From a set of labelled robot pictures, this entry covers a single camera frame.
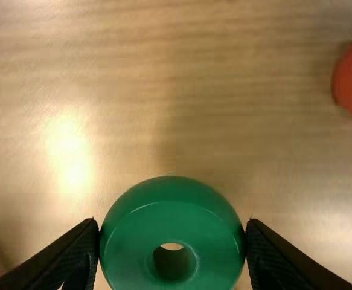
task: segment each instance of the wood grain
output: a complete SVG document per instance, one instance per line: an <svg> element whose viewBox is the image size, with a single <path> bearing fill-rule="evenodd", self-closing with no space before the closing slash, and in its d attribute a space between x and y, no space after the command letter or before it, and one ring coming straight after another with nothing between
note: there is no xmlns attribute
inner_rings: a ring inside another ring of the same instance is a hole
<svg viewBox="0 0 352 290"><path fill-rule="evenodd" d="M352 1L0 0L6 266L175 173L352 283L351 42Z"/></svg>

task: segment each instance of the green cylinder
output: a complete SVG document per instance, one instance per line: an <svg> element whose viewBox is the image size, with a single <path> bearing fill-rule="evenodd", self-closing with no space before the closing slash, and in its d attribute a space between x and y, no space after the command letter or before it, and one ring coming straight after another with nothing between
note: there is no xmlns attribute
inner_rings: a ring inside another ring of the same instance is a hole
<svg viewBox="0 0 352 290"><path fill-rule="evenodd" d="M163 176L132 187L101 228L100 262L113 290L230 290L244 260L235 210L190 178Z"/></svg>

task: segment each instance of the center hole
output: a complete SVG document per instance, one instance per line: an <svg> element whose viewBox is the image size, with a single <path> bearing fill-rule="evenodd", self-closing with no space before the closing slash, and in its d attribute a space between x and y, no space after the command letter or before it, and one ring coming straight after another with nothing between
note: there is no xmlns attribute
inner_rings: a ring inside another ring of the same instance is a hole
<svg viewBox="0 0 352 290"><path fill-rule="evenodd" d="M189 251L178 243L164 243L153 252L158 275L167 281L182 281L192 269Z"/></svg>

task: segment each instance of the green plastic object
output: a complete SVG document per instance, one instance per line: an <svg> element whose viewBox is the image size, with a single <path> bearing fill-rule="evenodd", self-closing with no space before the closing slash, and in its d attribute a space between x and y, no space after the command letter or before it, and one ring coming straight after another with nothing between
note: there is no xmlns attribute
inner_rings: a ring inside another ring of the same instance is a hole
<svg viewBox="0 0 352 290"><path fill-rule="evenodd" d="M167 250L165 243L183 248ZM113 290L230 290L245 252L244 230L229 202L180 176L132 187L101 228L100 262Z"/></svg>

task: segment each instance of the wooden table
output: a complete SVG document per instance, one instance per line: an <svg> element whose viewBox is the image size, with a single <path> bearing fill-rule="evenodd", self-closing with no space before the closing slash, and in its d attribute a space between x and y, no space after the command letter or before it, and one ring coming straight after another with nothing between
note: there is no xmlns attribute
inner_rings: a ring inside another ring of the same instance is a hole
<svg viewBox="0 0 352 290"><path fill-rule="evenodd" d="M171 173L352 283L351 42L352 0L0 0L5 266Z"/></svg>

